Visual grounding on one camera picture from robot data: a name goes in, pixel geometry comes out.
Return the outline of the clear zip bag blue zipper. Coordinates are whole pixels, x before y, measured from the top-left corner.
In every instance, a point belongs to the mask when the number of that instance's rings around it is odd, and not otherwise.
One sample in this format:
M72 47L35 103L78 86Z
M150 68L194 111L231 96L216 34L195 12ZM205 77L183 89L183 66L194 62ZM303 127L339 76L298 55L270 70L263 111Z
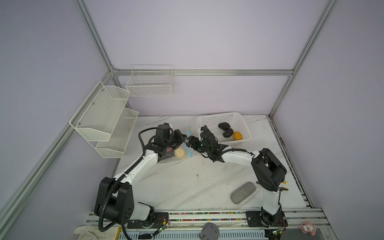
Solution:
M187 135L180 130L173 130L171 127L165 130L165 136L159 141L161 152L158 154L158 164L168 163L176 160L191 158L187 150Z

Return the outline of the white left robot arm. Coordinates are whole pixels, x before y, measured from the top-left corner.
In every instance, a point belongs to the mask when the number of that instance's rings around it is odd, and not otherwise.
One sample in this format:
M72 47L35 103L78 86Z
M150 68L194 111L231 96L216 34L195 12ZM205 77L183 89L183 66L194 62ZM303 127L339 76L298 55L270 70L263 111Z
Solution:
M114 225L123 227L130 222L139 222L145 228L154 223L155 208L135 201L134 186L169 149L178 149L187 139L187 135L164 123L140 131L138 138L142 148L141 155L115 177L105 177L100 182L94 210L94 214L99 217L100 232L105 232Z

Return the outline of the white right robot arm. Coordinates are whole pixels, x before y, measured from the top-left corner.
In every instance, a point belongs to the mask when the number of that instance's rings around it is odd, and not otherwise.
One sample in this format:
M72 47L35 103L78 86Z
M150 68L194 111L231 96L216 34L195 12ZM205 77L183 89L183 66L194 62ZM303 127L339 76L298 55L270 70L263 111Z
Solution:
M287 169L270 149L251 152L220 144L207 126L201 127L200 137L188 137L186 145L198 153L206 154L213 162L234 163L252 168L264 193L258 223L266 228L287 224L280 203L281 192L284 191L281 185Z

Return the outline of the cream toy potato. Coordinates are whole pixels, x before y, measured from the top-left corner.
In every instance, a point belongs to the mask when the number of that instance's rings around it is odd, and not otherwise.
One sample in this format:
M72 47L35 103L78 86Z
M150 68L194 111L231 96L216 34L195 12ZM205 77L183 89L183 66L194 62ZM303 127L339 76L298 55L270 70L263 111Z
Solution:
M178 148L178 149L174 150L174 154L175 154L175 157L177 157L178 159L182 159L186 153L185 153L184 149Z

